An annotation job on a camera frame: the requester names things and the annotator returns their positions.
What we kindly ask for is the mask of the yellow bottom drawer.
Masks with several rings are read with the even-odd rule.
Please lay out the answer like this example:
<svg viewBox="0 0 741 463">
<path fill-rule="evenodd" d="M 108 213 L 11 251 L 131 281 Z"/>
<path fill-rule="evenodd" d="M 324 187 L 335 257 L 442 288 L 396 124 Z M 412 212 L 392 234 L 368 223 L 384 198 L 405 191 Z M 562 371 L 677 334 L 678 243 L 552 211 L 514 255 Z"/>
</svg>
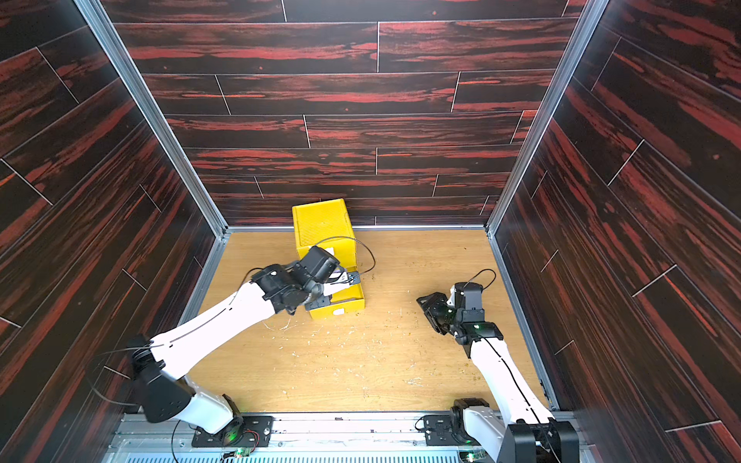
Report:
<svg viewBox="0 0 741 463">
<path fill-rule="evenodd" d="M 357 271 L 354 268 L 344 271 Z M 366 307 L 364 291 L 360 283 L 355 286 L 333 285 L 332 278 L 342 272 L 336 270 L 330 277 L 330 281 L 321 286 L 321 292 L 311 302 L 305 305 L 306 311 L 314 320 L 333 318 L 343 314 L 361 312 Z"/>
</svg>

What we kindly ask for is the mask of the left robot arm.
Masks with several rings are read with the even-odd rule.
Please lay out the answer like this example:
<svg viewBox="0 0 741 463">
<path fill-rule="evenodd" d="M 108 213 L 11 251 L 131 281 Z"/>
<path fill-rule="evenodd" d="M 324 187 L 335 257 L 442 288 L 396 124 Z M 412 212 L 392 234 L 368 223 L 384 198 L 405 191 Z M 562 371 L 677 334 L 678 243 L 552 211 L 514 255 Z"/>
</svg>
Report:
<svg viewBox="0 0 741 463">
<path fill-rule="evenodd" d="M 130 342 L 134 397 L 148 422 L 187 422 L 225 443 L 237 441 L 242 414 L 227 395 L 214 395 L 188 379 L 210 353 L 246 329 L 300 306 L 327 302 L 357 286 L 360 274 L 344 268 L 327 250 L 314 246 L 301 260 L 248 271 L 226 299 L 170 331 Z"/>
</svg>

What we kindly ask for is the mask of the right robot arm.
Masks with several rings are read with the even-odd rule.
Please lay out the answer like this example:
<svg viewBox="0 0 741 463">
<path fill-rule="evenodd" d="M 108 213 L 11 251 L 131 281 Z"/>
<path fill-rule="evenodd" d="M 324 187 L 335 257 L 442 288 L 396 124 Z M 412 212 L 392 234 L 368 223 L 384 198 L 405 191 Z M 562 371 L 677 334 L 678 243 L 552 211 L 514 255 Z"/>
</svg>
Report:
<svg viewBox="0 0 741 463">
<path fill-rule="evenodd" d="M 498 407 L 482 399 L 458 399 L 451 409 L 452 434 L 474 444 L 493 462 L 578 462 L 579 436 L 540 403 L 517 368 L 504 335 L 486 320 L 476 283 L 456 283 L 451 294 L 435 292 L 417 303 L 433 330 L 450 335 L 478 368 Z"/>
</svg>

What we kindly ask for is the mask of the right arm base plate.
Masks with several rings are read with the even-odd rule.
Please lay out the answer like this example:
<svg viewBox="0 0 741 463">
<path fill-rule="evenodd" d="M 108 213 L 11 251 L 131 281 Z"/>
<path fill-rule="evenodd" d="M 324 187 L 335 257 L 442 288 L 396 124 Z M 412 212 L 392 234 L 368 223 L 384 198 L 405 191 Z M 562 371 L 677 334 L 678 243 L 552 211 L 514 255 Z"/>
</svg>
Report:
<svg viewBox="0 0 741 463">
<path fill-rule="evenodd" d="M 415 424 L 415 429 L 424 435 L 428 447 L 462 446 L 457 434 L 453 432 L 453 419 L 448 414 L 424 415 Z"/>
</svg>

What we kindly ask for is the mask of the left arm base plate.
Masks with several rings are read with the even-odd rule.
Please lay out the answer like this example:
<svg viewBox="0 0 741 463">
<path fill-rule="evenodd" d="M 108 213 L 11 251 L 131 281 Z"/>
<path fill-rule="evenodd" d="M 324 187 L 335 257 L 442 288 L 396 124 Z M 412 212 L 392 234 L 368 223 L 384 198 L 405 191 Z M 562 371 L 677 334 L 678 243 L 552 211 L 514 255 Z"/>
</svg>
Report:
<svg viewBox="0 0 741 463">
<path fill-rule="evenodd" d="M 270 444 L 274 417 L 269 415 L 243 415 L 216 434 L 196 428 L 192 447 L 200 448 L 266 448 Z"/>
</svg>

